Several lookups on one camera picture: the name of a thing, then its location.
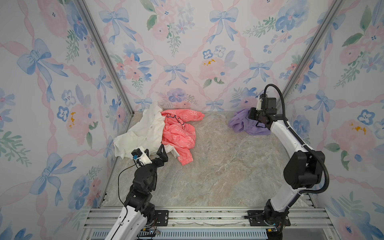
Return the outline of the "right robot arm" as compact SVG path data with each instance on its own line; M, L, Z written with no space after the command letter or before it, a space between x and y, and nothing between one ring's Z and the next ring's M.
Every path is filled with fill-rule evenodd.
M244 217L253 226L268 226L279 232L288 224L288 213L294 203L314 185L320 183L325 156L314 151L295 132L283 114L275 109L251 108L249 118L262 123L283 144L290 159L284 168L284 182L278 193L269 199L263 211L248 211Z

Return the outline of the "purple cloth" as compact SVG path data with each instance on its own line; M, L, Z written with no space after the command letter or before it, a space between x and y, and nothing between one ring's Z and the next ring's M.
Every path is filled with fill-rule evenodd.
M262 123L248 118L250 109L239 110L228 123L235 133L245 132L251 136L269 136L271 131Z

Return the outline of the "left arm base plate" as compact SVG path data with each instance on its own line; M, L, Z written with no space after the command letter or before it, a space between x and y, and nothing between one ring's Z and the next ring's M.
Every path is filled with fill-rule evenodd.
M169 222L168 210L151 210L147 215L147 226L167 227Z

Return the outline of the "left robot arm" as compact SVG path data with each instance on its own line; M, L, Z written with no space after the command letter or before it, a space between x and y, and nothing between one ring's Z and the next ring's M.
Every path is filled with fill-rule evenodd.
M169 160L166 148L161 144L156 152L157 157L152 160L149 150L142 147L133 150L131 155L137 169L126 199L122 202L121 213L106 236L107 240L138 240L141 232L148 233L145 238L153 239L162 222L156 216L155 205L150 201L157 187L158 168Z

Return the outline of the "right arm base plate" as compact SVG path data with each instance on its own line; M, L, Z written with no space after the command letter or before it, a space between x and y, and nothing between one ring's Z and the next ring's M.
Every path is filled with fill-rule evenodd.
M248 220L252 227L280 227L281 224L291 226L288 215L275 211L265 213L264 210L248 210L244 219Z

